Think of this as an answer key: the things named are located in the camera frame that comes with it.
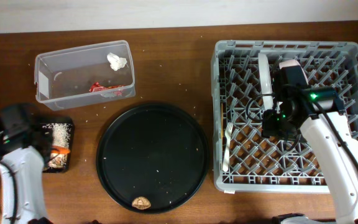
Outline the orange carrot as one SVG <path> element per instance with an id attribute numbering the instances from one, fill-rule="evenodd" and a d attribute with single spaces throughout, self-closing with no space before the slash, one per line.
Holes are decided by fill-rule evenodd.
<path id="1" fill-rule="evenodd" d="M 69 154 L 71 153 L 71 151 L 68 148 L 64 148 L 64 147 L 55 147 L 51 150 L 52 153 L 56 153 L 56 154 Z"/>

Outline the grey plate with food scraps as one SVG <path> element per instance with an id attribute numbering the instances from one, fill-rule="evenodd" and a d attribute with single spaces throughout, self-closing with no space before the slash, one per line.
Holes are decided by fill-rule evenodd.
<path id="1" fill-rule="evenodd" d="M 270 77 L 269 61 L 265 54 L 258 54 L 259 79 L 264 110 L 273 108 L 272 83 Z"/>

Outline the white plastic fork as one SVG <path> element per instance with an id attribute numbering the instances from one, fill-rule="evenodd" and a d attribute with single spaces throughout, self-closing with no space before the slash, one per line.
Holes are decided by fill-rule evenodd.
<path id="1" fill-rule="evenodd" d="M 226 138 L 226 147 L 224 150 L 222 170 L 223 172 L 227 172 L 229 170 L 229 149 L 231 145 L 231 136 L 234 124 L 232 122 L 228 122 L 225 130 L 225 138 Z"/>

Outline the wooden chopstick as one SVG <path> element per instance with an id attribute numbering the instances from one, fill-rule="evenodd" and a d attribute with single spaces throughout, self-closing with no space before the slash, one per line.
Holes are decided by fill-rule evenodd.
<path id="1" fill-rule="evenodd" d="M 224 121 L 224 110 L 223 110 L 223 103 L 221 103 L 221 104 L 220 104 L 221 139 L 223 139 L 223 135 L 224 135 L 224 125 L 223 125 L 223 121 Z"/>

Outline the round black serving tray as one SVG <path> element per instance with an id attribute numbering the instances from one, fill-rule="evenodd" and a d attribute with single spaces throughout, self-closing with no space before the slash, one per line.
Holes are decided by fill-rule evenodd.
<path id="1" fill-rule="evenodd" d="M 173 210 L 194 196 L 209 166 L 203 128 L 180 108 L 166 103 L 135 106 L 104 131 L 96 153 L 96 170 L 107 194 L 137 213 Z M 145 197 L 151 207 L 132 207 Z"/>

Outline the brown mushroom piece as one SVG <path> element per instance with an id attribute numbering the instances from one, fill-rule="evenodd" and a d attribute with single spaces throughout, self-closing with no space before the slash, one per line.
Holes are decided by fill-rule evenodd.
<path id="1" fill-rule="evenodd" d="M 137 197 L 132 201 L 132 207 L 138 210 L 146 210 L 151 207 L 151 202 L 145 197 Z"/>

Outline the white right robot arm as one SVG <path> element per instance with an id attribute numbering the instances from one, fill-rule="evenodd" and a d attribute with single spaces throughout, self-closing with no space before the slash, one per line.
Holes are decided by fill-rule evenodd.
<path id="1" fill-rule="evenodd" d="M 337 223 L 358 223 L 358 141 L 351 136 L 343 101 L 331 86 L 314 88 L 299 65 L 259 73 L 262 135 L 306 141 L 334 200 Z"/>

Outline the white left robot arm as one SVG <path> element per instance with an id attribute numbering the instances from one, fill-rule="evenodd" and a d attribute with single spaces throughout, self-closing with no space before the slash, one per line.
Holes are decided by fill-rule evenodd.
<path id="1" fill-rule="evenodd" d="M 2 223 L 50 223 L 42 174 L 53 137 L 47 134 L 29 103 L 3 108 L 0 120 L 0 208 Z"/>

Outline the black rectangular waste bin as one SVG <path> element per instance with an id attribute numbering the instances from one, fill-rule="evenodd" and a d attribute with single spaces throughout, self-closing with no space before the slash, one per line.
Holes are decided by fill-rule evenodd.
<path id="1" fill-rule="evenodd" d="M 68 170 L 73 145 L 75 125 L 70 117 L 64 116 L 38 116 L 44 134 L 53 134 L 53 147 L 50 161 L 44 168 L 44 173 L 64 173 Z M 0 120 L 0 132 L 3 125 Z"/>

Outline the grey plastic dishwasher rack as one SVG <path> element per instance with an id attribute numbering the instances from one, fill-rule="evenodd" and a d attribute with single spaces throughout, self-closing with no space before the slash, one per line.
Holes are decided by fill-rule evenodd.
<path id="1" fill-rule="evenodd" d="M 333 87 L 344 102 L 351 136 L 358 140 L 358 44 L 220 40 L 211 59 L 214 185 L 226 193 L 324 194 L 328 188 L 323 173 L 305 141 L 262 137 L 259 53 L 267 56 L 271 73 L 278 71 L 279 63 L 295 59 L 310 85 Z M 234 124 L 227 172 L 222 170 L 226 138 L 221 139 L 221 103 L 224 133 L 228 122 Z"/>

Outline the clear plastic waste bin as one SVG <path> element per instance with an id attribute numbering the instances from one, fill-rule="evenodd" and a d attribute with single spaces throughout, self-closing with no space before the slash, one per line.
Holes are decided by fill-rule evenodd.
<path id="1" fill-rule="evenodd" d="M 113 53 L 127 59 L 114 71 L 107 60 Z M 107 91 L 89 92 L 92 84 L 123 85 L 122 96 L 103 96 Z M 135 73 L 129 43 L 125 40 L 85 45 L 39 54 L 35 58 L 35 99 L 53 111 L 106 103 L 135 96 Z"/>

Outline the pile of rice and peanut shells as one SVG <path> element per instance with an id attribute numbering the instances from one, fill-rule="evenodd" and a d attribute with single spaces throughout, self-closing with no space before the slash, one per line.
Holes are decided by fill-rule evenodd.
<path id="1" fill-rule="evenodd" d="M 52 148 L 64 147 L 70 149 L 71 141 L 71 124 L 68 123 L 48 123 L 44 125 L 45 129 L 49 129 L 49 132 L 53 136 Z M 69 154 L 56 154 L 50 155 L 50 161 L 47 167 L 49 169 L 65 169 L 68 164 Z"/>

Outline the red snack wrapper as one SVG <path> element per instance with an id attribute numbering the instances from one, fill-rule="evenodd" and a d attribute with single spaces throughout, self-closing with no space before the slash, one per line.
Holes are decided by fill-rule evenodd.
<path id="1" fill-rule="evenodd" d="M 91 85 L 91 87 L 89 89 L 89 92 L 92 93 L 92 92 L 96 92 L 96 91 L 107 91 L 107 90 L 109 90 L 108 93 L 103 93 L 103 96 L 108 96 L 108 95 L 122 96 L 121 87 L 123 87 L 123 85 L 102 86 L 98 82 L 95 82 L 94 84 Z"/>

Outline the crumpled white tissue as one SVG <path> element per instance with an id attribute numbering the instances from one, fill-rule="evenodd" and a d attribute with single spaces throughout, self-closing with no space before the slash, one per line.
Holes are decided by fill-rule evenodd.
<path id="1" fill-rule="evenodd" d="M 107 60 L 110 63 L 110 67 L 116 72 L 127 65 L 127 59 L 117 56 L 113 53 L 107 54 Z"/>

